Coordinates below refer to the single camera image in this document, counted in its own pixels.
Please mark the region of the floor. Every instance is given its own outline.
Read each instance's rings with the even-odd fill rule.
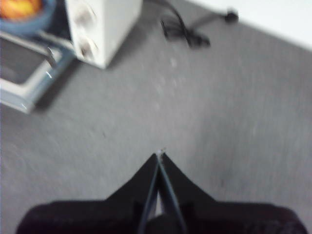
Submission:
[[[3,233],[36,204],[106,198],[164,147],[214,198],[290,207],[312,232],[312,53],[221,20],[191,50],[164,13],[144,6],[107,70],[74,62],[32,114],[1,106]]]

